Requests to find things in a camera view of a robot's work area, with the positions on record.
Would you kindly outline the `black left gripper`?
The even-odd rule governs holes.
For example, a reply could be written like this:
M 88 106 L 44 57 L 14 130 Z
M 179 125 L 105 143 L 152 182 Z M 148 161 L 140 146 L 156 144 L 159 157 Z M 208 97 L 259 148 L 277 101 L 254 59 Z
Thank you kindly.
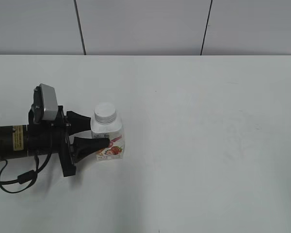
M 58 154 L 63 176 L 69 177 L 76 174 L 78 163 L 90 154 L 107 148 L 110 144 L 109 138 L 81 138 L 74 137 L 73 159 L 69 148 L 68 135 L 91 130 L 91 118 L 67 111 L 64 115 L 63 106 L 58 106 L 57 116 L 54 121 L 41 120 L 34 123 L 34 112 L 29 111 L 28 133 L 28 155 L 46 155 L 44 163 L 37 169 L 40 173 L 50 161 L 52 154 Z

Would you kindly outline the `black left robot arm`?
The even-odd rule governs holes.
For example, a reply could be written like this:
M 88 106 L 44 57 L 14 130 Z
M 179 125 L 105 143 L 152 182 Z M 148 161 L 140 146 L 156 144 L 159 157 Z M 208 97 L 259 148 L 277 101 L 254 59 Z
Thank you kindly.
M 54 120 L 34 122 L 34 113 L 29 111 L 27 125 L 0 126 L 0 161 L 35 155 L 58 154 L 65 177 L 76 174 L 76 166 L 88 155 L 109 146 L 108 137 L 69 137 L 90 129 L 91 119 L 72 111 L 64 112 L 58 107 Z

